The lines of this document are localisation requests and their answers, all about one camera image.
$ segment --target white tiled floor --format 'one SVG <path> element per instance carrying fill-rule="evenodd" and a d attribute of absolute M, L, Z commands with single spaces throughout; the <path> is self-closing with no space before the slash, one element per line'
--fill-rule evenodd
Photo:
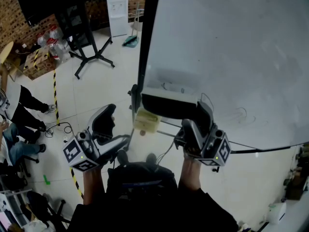
<path fill-rule="evenodd" d="M 100 49 L 109 37 L 108 29 L 94 33 L 97 47 Z M 80 80 L 74 76 L 80 65 L 80 60 L 70 58 L 56 69 L 56 91 L 60 122 L 69 122 L 74 132 L 83 130 L 89 118 L 100 107 L 114 103 L 117 108 L 114 113 L 116 127 L 113 134 L 130 134 L 132 120 L 130 97 L 127 92 L 137 82 L 140 43 L 136 48 L 123 48 L 126 36 L 113 39 L 113 44 L 107 46 L 103 55 L 114 61 L 115 68 L 101 60 L 94 60 L 85 65 L 80 73 Z M 84 48 L 89 57 L 94 54 L 91 46 Z M 32 94 L 45 103 L 54 103 L 53 73 L 50 72 L 30 81 L 27 77 L 17 78 L 17 82 L 27 87 Z M 37 111 L 31 111 L 37 118 L 52 125 L 56 122 L 55 114 L 44 116 Z M 71 216 L 77 204 L 82 203 L 69 171 L 68 163 L 63 156 L 63 137 L 66 125 L 54 128 L 53 138 L 41 137 L 39 143 L 47 144 L 47 151 L 39 154 L 39 164 L 28 162 L 28 170 L 32 174 L 29 185 L 39 193 L 48 193 L 53 199 L 65 199 L 64 214 Z M 176 134 L 178 128 L 163 124 L 160 130 Z M 140 136 L 136 131 L 133 135 L 128 157 L 130 161 L 144 161 L 153 152 L 157 156 L 165 152 L 172 138 L 156 133 Z M 233 150 L 241 149 L 233 145 Z M 285 179 L 294 155 L 294 149 L 255 154 L 231 155 L 227 165 L 219 173 L 213 173 L 210 167 L 202 167 L 201 184 L 217 203 L 228 210 L 238 221 L 243 220 L 259 227 L 267 206 L 281 196 L 283 180 Z M 173 147 L 163 158 L 161 165 L 171 169 L 178 181 L 183 161 L 182 150 Z M 107 169 L 102 169 L 103 182 L 107 185 Z M 75 171 L 82 191 L 83 175 Z M 46 185 L 43 175 L 46 175 L 50 185 Z"/>

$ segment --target hazard tape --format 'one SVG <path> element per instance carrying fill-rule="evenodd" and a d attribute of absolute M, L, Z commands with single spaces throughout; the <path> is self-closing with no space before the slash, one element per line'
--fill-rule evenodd
<path fill-rule="evenodd" d="M 56 91 L 56 70 L 54 70 L 54 98 L 55 98 L 55 105 L 56 105 L 56 119 L 57 125 L 59 124 L 59 112 L 58 112 L 58 103 L 57 103 L 57 91 Z"/>
<path fill-rule="evenodd" d="M 57 125 L 60 123 L 59 121 L 59 112 L 58 112 L 58 103 L 57 103 L 57 92 L 56 92 L 56 71 L 54 70 L 54 98 L 55 98 L 55 105 L 56 105 L 56 119 L 57 119 Z M 70 167 L 70 172 L 71 172 L 71 175 L 73 177 L 73 180 L 74 180 L 74 183 L 76 185 L 76 188 L 78 190 L 78 193 L 79 195 L 82 197 L 82 199 L 84 199 L 84 195 L 82 193 L 82 190 L 81 188 L 79 187 L 78 183 L 77 183 L 77 180 L 76 180 L 76 177 L 75 177 L 75 173 L 73 171 L 73 169 Z"/>
<path fill-rule="evenodd" d="M 39 55 L 39 50 L 36 51 L 36 54 L 34 57 L 34 63 L 33 63 L 34 68 L 36 68 L 37 70 L 39 69 L 38 66 L 36 66 L 38 55 Z"/>

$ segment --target black tripod stand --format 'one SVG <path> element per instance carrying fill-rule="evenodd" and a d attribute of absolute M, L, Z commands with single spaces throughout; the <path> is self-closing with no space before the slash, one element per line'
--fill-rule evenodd
<path fill-rule="evenodd" d="M 77 48 L 78 48 L 78 50 L 79 50 L 79 52 L 80 52 L 80 54 L 81 54 L 81 56 L 80 56 L 80 55 L 78 55 L 77 53 L 74 53 L 74 52 L 69 51 L 69 54 L 70 54 L 71 58 L 72 58 L 72 57 L 77 57 L 77 58 L 79 58 L 80 60 L 82 60 L 82 63 L 81 63 L 81 65 L 80 65 L 80 67 L 78 68 L 77 72 L 74 74 L 74 75 L 77 77 L 77 79 L 80 79 L 80 77 L 79 77 L 78 74 L 79 74 L 79 72 L 81 72 L 81 70 L 83 69 L 83 67 L 85 66 L 85 64 L 86 64 L 87 62 L 91 61 L 91 60 L 96 59 L 96 58 L 97 58 L 97 59 L 101 59 L 101 60 L 103 60 L 103 61 L 105 61 L 105 62 L 111 64 L 111 66 L 112 66 L 113 68 L 114 68 L 115 66 L 114 66 L 114 64 L 113 64 L 113 61 L 111 61 L 111 60 L 109 60 L 109 59 L 107 59 L 107 58 L 105 58 L 105 57 L 102 56 L 102 53 L 103 53 L 103 51 L 105 50 L 105 48 L 107 47 L 107 45 L 108 45 L 109 43 L 112 44 L 112 38 L 110 37 L 110 38 L 107 40 L 107 42 L 104 44 L 104 46 L 101 48 L 101 50 L 98 51 L 97 46 L 96 46 L 95 39 L 94 39 L 93 34 L 92 34 L 92 31 L 91 31 L 90 23 L 89 23 L 89 20 L 88 20 L 88 18 L 87 18 L 87 13 L 86 13 L 86 9 L 85 9 L 85 4 L 84 4 L 84 2 L 82 2 L 82 3 L 79 3 L 77 6 L 80 7 L 80 11 L 81 11 L 80 18 L 81 18 L 82 23 L 83 23 L 83 25 L 84 25 L 85 33 L 86 33 L 86 35 L 87 35 L 87 37 L 88 37 L 90 43 L 92 44 L 92 47 L 93 47 L 94 51 L 95 51 L 95 55 L 94 55 L 94 56 L 89 57 L 89 58 L 87 58 L 87 57 L 85 56 L 85 54 L 84 54 L 84 52 L 83 52 L 83 49 L 82 49 L 82 47 L 81 47 L 81 45 L 80 45 L 80 43 L 79 43 L 79 41 L 78 41 L 78 37 L 76 36 L 76 33 L 74 32 L 74 28 L 73 28 L 73 26 L 72 26 L 72 23 L 71 23 L 71 21 L 70 21 L 70 18 L 69 18 L 69 16 L 68 16 L 68 13 L 67 13 L 67 11 L 65 11 L 65 12 L 63 13 L 64 18 L 65 18 L 65 21 L 66 21 L 66 23 L 68 24 L 68 27 L 69 27 L 69 29 L 70 29 L 71 32 L 72 32 L 73 40 L 74 40 L 74 42 L 75 42 L 75 44 L 76 44 L 76 46 L 77 46 Z"/>

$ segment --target white shoe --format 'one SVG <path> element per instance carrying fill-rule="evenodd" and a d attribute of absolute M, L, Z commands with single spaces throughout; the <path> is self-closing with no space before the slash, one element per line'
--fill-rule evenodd
<path fill-rule="evenodd" d="M 54 111 L 56 111 L 56 108 L 56 105 L 48 105 L 48 110 L 44 114 L 53 113 Z"/>

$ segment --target black pants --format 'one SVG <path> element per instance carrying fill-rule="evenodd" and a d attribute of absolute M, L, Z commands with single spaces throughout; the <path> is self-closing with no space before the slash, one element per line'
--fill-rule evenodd
<path fill-rule="evenodd" d="M 11 121 L 17 125 L 28 126 L 33 129 L 45 128 L 44 122 L 32 116 L 25 107 L 42 113 L 45 113 L 48 110 L 47 104 L 34 98 L 28 89 L 21 86 L 19 104 Z"/>

